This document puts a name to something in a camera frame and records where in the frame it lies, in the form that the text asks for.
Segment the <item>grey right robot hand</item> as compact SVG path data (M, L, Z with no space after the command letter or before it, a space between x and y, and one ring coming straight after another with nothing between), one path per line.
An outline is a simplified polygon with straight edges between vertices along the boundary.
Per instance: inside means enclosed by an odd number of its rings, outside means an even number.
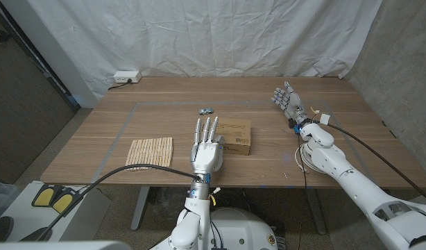
M292 119L297 124L308 118L300 96L288 81L284 82L284 88L277 87L275 89L271 101L284 112L287 119Z

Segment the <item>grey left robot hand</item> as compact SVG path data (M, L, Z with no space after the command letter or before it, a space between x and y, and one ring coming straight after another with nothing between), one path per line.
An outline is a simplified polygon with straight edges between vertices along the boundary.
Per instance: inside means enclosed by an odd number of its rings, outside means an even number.
M216 136L218 123L218 117L215 117L213 122L209 117L204 124L201 119L196 122L190 155L191 168L195 174L216 172L222 166L225 139L222 135Z

